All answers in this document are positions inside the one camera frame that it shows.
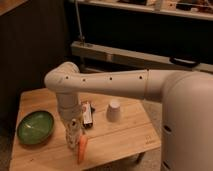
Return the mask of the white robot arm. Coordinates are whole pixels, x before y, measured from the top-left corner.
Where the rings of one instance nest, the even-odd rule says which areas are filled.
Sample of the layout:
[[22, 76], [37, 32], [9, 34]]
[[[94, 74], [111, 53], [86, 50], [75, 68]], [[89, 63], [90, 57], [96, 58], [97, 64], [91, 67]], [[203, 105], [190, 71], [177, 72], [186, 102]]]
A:
[[213, 74], [135, 70], [84, 74], [72, 62], [48, 72], [62, 118], [76, 113], [80, 92], [146, 99], [162, 104], [161, 171], [213, 171]]

